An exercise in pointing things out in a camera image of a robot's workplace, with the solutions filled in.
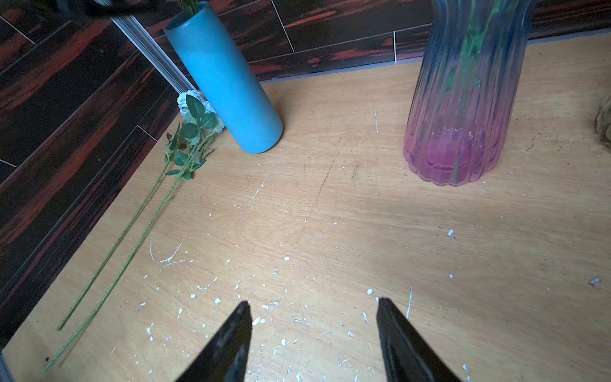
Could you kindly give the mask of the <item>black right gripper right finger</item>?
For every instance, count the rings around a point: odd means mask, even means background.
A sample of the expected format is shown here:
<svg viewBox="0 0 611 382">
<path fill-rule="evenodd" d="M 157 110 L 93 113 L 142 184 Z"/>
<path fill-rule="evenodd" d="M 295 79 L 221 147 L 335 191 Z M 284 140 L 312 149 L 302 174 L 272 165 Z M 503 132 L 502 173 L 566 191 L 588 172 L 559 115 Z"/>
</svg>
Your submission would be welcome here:
<svg viewBox="0 0 611 382">
<path fill-rule="evenodd" d="M 376 322 L 388 381 L 460 381 L 391 299 L 379 299 Z"/>
</svg>

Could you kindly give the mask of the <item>blue pink glass vase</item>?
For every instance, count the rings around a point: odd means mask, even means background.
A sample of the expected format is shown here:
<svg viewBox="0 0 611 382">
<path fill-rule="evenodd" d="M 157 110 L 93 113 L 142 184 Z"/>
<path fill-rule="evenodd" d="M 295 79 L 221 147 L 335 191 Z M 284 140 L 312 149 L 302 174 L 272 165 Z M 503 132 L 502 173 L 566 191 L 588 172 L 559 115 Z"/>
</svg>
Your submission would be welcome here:
<svg viewBox="0 0 611 382">
<path fill-rule="evenodd" d="M 499 162 L 533 1 L 434 1 L 404 135 L 408 167 L 437 186 L 477 181 Z"/>
</svg>

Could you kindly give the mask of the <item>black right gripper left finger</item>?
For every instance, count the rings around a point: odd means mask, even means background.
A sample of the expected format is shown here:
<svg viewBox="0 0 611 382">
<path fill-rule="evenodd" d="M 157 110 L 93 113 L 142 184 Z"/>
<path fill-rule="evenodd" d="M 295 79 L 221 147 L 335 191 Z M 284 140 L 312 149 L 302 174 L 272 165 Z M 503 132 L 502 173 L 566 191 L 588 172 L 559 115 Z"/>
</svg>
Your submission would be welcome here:
<svg viewBox="0 0 611 382">
<path fill-rule="evenodd" d="M 249 303 L 240 302 L 176 382 L 244 381 L 251 344 L 251 323 Z"/>
</svg>

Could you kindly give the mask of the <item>teal ceramic vase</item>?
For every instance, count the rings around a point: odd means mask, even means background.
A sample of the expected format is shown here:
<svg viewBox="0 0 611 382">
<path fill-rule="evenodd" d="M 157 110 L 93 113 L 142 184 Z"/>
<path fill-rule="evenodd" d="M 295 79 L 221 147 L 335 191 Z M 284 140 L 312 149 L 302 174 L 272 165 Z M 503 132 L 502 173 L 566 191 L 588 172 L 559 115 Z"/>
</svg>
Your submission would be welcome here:
<svg viewBox="0 0 611 382">
<path fill-rule="evenodd" d="M 187 19 L 181 12 L 165 28 L 176 54 L 240 148 L 268 151 L 283 122 L 210 3 Z"/>
</svg>

